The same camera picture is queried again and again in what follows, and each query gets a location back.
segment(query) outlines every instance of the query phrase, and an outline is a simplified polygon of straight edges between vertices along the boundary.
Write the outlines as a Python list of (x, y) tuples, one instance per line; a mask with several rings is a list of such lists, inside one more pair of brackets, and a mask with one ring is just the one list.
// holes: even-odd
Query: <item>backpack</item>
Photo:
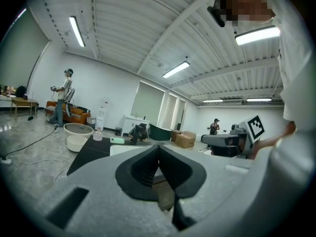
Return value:
[(210, 135), (216, 135), (216, 126), (214, 126), (213, 124), (211, 125), (211, 128), (210, 128), (210, 132), (209, 134)]

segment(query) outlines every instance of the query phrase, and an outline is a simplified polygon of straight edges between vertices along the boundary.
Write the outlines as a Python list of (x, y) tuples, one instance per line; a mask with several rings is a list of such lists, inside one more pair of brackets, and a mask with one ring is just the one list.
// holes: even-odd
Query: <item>white t-shirt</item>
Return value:
[(65, 99), (65, 96), (67, 95), (69, 89), (71, 88), (71, 79), (66, 78), (64, 80), (64, 84), (62, 87), (64, 88), (64, 90), (58, 92), (58, 99)]
[(268, 4), (276, 15), (273, 24), (280, 29), (281, 57), (278, 60), (284, 87), (281, 93), (285, 103), (283, 117), (295, 121), (298, 129), (315, 128), (316, 106), (311, 107), (311, 102), (315, 101), (316, 88), (312, 81), (308, 83), (308, 78), (315, 78), (315, 47), (308, 39), (303, 19), (289, 0), (268, 0)]

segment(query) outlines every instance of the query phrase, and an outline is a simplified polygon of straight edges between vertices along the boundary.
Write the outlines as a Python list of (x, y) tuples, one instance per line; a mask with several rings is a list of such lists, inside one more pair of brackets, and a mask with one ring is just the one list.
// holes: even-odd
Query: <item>power strip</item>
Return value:
[(11, 165), (12, 164), (12, 161), (11, 159), (7, 158), (5, 160), (1, 159), (0, 158), (0, 164), (3, 164), (3, 165)]

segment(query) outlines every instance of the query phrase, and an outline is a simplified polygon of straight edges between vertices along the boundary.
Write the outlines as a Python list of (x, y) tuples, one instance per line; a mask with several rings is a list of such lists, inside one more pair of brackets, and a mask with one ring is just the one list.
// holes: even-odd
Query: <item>black mat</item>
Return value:
[[(154, 144), (156, 143), (139, 142), (137, 143), (137, 146), (150, 146)], [(78, 153), (77, 157), (74, 159), (74, 162), (71, 164), (67, 172), (67, 175), (70, 175), (83, 165), (93, 160), (110, 156), (110, 147), (113, 145), (131, 146), (132, 142), (129, 140), (125, 140), (124, 144), (114, 144), (110, 142), (109, 138), (102, 138), (102, 141), (95, 141), (93, 139), (93, 136), (90, 136), (85, 145), (83, 146), (83, 148)]]

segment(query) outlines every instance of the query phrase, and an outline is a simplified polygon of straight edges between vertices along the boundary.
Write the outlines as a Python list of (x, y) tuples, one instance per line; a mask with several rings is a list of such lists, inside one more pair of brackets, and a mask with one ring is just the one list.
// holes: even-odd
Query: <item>orange sofa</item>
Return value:
[[(46, 104), (46, 115), (47, 114), (53, 114), (57, 103), (54, 101), (48, 101)], [(87, 117), (91, 116), (90, 110), (80, 107), (71, 105), (71, 112), (72, 117), (68, 117), (66, 111), (65, 111), (66, 104), (63, 106), (63, 120), (72, 122), (72, 123), (79, 123), (79, 124), (85, 124)]]

